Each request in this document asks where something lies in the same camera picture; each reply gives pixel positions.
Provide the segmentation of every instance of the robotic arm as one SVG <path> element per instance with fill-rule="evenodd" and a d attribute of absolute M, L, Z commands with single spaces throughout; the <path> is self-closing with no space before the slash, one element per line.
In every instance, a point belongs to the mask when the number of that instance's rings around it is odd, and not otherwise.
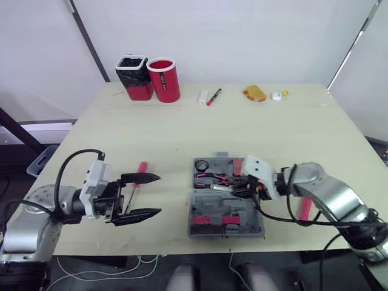
<path fill-rule="evenodd" d="M 141 222 L 161 211 L 136 209 L 123 213 L 124 197 L 121 195 L 121 189 L 127 183 L 144 184 L 160 177 L 131 173 L 122 174 L 121 179 L 109 182 L 109 173 L 110 165 L 99 159 L 87 172 L 82 189 L 61 186 L 58 197 L 55 185 L 31 192 L 27 201 L 53 211 L 59 219 L 36 207 L 24 206 L 20 215 L 10 223 L 0 248 L 1 290 L 39 290 L 47 285 L 46 262 L 53 255 L 63 224 L 79 223 L 84 215 L 88 219 L 104 215 L 106 223 L 121 226 Z M 255 156 L 244 160 L 242 180 L 247 182 L 235 185 L 233 195 L 254 197 L 258 210 L 261 210 L 260 200 L 279 200 L 283 195 L 312 199 L 329 221 L 316 224 L 335 226 L 372 277 L 380 286 L 388 288 L 388 226 L 378 223 L 376 211 L 369 209 L 348 185 L 329 176 L 314 162 L 292 169 L 283 168 L 276 173 L 267 162 Z"/>
<path fill-rule="evenodd" d="M 236 189 L 236 196 L 279 200 L 291 194 L 310 198 L 329 221 L 322 224 L 335 226 L 363 266 L 382 288 L 388 289 L 388 225 L 379 223 L 377 212 L 368 208 L 347 184 L 328 175 L 315 162 L 275 173 L 268 162 L 256 156 L 244 160 L 242 174 L 250 182 L 245 189 Z"/>
<path fill-rule="evenodd" d="M 47 262 L 51 259 L 64 224 L 77 224 L 83 216 L 115 226 L 139 223 L 158 214 L 161 209 L 134 209 L 123 213 L 121 189 L 128 183 L 145 184 L 160 177 L 151 173 L 126 173 L 109 182 L 111 165 L 97 159 L 87 171 L 81 189 L 59 186 L 56 207 L 55 185 L 42 186 L 25 200 L 39 204 L 54 215 L 25 205 L 8 229 L 3 226 L 0 248 L 0 290 L 39 290 L 47 284 Z M 3 223 L 7 219 L 4 210 Z"/>

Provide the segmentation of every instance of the tool case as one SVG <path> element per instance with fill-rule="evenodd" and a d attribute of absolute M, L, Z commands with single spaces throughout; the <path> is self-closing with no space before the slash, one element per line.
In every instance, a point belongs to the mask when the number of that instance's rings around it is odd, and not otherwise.
<path fill-rule="evenodd" d="M 200 171 L 198 161 L 206 166 Z M 219 179 L 197 178 L 199 173 L 216 173 L 237 176 L 242 158 L 229 158 L 227 152 L 218 152 L 216 158 L 196 158 L 193 163 L 193 188 L 190 197 L 188 234 L 191 238 L 240 238 L 264 236 L 264 225 L 253 199 L 239 198 L 227 191 L 218 189 L 198 189 L 199 182 L 215 185 Z"/>

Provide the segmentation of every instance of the gray plastic case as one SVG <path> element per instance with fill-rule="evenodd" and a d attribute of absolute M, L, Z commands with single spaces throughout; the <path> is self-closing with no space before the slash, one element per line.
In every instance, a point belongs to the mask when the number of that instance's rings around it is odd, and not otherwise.
<path fill-rule="evenodd" d="M 205 160 L 205 173 L 233 175 L 233 160 L 227 152 L 218 152 L 216 158 L 196 158 L 193 163 L 193 187 L 196 183 L 195 162 Z M 214 184 L 213 178 L 201 178 L 204 184 Z M 264 236 L 261 214 L 254 208 L 253 199 L 243 199 L 231 193 L 213 189 L 194 189 L 190 197 L 188 234 L 191 238 L 241 238 Z M 239 216 L 239 224 L 223 224 L 223 216 Z M 193 217 L 206 217 L 210 224 L 193 224 Z"/>

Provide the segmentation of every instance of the beige tabletop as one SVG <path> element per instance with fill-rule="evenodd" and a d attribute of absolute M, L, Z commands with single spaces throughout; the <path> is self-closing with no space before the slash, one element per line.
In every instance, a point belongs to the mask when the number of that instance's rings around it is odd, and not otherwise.
<path fill-rule="evenodd" d="M 216 252 L 266 252 L 322 249 L 334 227 L 300 227 L 263 218 L 265 238 L 191 239 L 187 235 L 192 165 L 197 157 L 256 155 L 274 169 L 315 161 L 343 180 L 381 217 L 388 218 L 387 169 L 364 136 L 320 84 L 260 84 L 267 95 L 288 90 L 282 101 L 249 101 L 247 84 L 181 84 L 173 104 L 129 100 L 120 83 L 107 83 L 84 112 L 32 189 L 53 184 L 63 160 L 86 148 L 106 153 L 111 181 L 135 172 L 141 161 L 162 180 L 143 185 L 134 208 L 162 208 L 139 224 L 115 227 L 103 219 L 64 226 L 56 255 L 133 255 Z M 198 103 L 201 90 L 222 93 L 212 106 Z M 81 188 L 96 158 L 85 154 L 67 167 L 62 185 Z M 132 188 L 123 189 L 127 198 Z M 285 199 L 263 201 L 263 209 L 288 217 Z M 338 239 L 333 248 L 347 247 Z"/>

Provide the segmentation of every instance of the red screwdriver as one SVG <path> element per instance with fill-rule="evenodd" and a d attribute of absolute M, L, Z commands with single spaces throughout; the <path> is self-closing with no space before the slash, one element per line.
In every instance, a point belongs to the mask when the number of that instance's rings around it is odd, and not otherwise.
<path fill-rule="evenodd" d="M 147 166 L 148 166 L 147 162 L 141 162 L 140 165 L 139 165 L 139 168 L 138 168 L 138 173 L 145 173 L 146 170 L 147 170 Z M 124 214 L 129 212 L 129 206 L 131 204 L 131 200 L 133 198 L 133 194 L 135 194 L 136 188 L 140 188 L 140 185 L 132 183 L 132 187 L 133 187 L 132 194 L 131 194 L 131 196 L 129 198 L 127 207 L 125 208 Z"/>

